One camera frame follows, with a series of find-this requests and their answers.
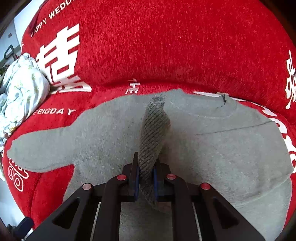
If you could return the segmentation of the floral white crumpled blanket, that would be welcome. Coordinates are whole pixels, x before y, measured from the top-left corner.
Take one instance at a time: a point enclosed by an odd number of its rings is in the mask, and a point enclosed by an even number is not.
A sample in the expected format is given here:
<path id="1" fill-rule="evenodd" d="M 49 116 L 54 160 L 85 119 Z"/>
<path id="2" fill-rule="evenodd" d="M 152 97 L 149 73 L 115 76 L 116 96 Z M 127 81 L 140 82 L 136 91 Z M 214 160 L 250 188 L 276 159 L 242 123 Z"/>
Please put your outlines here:
<path id="1" fill-rule="evenodd" d="M 49 82 L 30 54 L 22 54 L 8 67 L 1 77 L 1 150 L 49 92 Z"/>

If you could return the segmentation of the red wedding pillow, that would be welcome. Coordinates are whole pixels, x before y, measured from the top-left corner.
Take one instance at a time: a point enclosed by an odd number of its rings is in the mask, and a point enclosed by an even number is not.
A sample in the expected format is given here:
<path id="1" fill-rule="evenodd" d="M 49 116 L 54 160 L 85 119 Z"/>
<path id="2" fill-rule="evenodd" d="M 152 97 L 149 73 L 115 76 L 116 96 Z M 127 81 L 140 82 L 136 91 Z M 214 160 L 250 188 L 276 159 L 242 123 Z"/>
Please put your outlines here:
<path id="1" fill-rule="evenodd" d="M 23 50 L 53 84 L 177 83 L 295 114 L 295 45 L 260 1 L 47 1 Z"/>

